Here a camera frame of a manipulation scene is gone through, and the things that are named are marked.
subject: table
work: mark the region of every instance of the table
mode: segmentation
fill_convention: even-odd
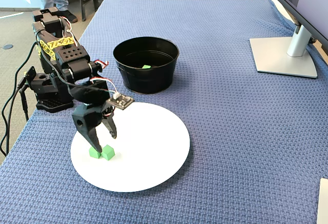
[[[103,76],[120,92],[182,119],[190,154],[157,187],[108,192],[72,166],[73,109],[35,111],[0,167],[1,220],[316,223],[320,178],[328,177],[328,67],[311,46],[318,79],[258,73],[249,41],[293,31],[270,0],[104,0],[80,42],[93,60],[110,60]],[[161,93],[122,84],[112,52],[137,36],[180,49]]]

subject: black bin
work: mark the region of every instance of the black bin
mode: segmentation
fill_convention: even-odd
[[[124,85],[131,91],[150,94],[171,85],[179,49],[166,39],[138,37],[120,43],[113,54]]]

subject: silver monitor base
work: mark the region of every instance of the silver monitor base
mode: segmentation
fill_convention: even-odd
[[[317,78],[316,67],[307,50],[299,57],[287,54],[292,37],[252,38],[250,41],[258,72]]]

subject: circuit board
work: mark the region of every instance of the circuit board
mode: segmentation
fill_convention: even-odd
[[[112,106],[119,108],[120,110],[124,110],[126,107],[128,107],[133,102],[134,102],[134,99],[132,97],[125,96],[121,93],[119,93],[118,95],[113,95],[109,99],[109,103]]]

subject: white plate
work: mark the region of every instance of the white plate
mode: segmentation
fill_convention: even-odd
[[[90,157],[90,144],[76,133],[71,159],[79,175],[90,184],[114,192],[142,191],[172,177],[185,162],[190,138],[186,126],[171,111],[157,105],[133,103],[116,109],[117,139],[104,124],[97,128],[102,147],[114,148],[109,161]]]

